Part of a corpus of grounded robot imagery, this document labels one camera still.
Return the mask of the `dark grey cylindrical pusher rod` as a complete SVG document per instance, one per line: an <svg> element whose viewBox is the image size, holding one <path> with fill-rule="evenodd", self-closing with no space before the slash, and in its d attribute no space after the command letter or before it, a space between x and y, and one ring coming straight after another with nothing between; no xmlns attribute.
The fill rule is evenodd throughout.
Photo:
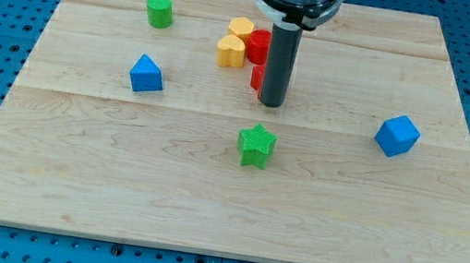
<svg viewBox="0 0 470 263"><path fill-rule="evenodd" d="M266 59L260 101L268 107L279 107L290 83L302 30L287 30L273 25Z"/></svg>

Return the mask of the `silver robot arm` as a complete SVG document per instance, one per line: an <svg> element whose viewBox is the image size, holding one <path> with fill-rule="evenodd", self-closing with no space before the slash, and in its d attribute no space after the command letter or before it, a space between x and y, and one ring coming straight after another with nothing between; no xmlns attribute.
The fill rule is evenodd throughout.
<svg viewBox="0 0 470 263"><path fill-rule="evenodd" d="M271 40L259 89L263 105L284 104L294 74L299 44L305 31L326 24L347 0L256 0L259 10L271 20Z"/></svg>

